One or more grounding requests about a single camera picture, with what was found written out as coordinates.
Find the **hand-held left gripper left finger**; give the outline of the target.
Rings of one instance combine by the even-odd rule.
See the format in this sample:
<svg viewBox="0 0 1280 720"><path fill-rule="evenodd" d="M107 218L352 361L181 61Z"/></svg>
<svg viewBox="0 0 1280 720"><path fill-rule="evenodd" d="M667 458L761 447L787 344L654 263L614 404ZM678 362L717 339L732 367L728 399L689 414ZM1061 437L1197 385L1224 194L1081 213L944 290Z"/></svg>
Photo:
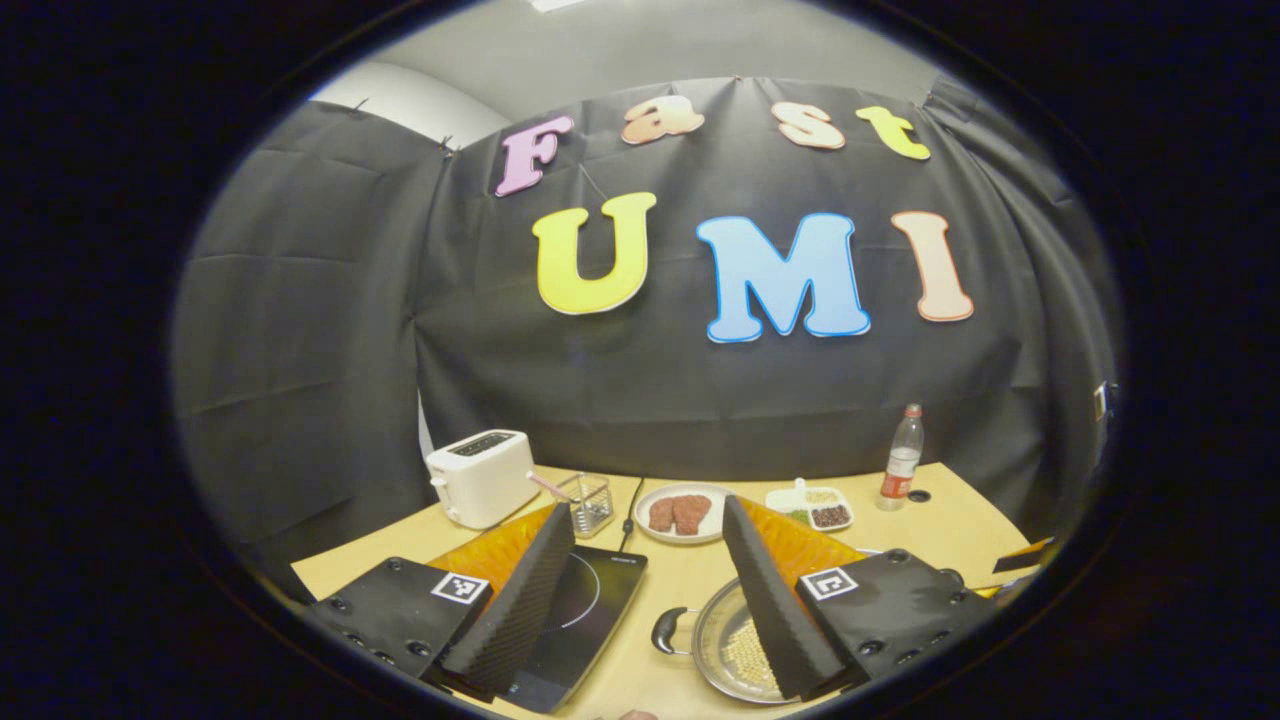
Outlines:
<svg viewBox="0 0 1280 720"><path fill-rule="evenodd" d="M488 702L530 657L573 544L570 506L548 505L426 564L388 557L307 614L407 676Z"/></svg>

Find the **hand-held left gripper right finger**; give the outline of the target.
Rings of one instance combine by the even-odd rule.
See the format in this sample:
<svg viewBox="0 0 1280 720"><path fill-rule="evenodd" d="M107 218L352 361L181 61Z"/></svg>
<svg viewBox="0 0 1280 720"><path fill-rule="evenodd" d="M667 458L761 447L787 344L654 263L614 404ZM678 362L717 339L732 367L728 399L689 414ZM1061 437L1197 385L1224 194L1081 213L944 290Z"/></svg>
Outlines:
<svg viewBox="0 0 1280 720"><path fill-rule="evenodd" d="M787 698L915 666L986 623L995 600L901 550L863 553L737 495L722 536Z"/></svg>

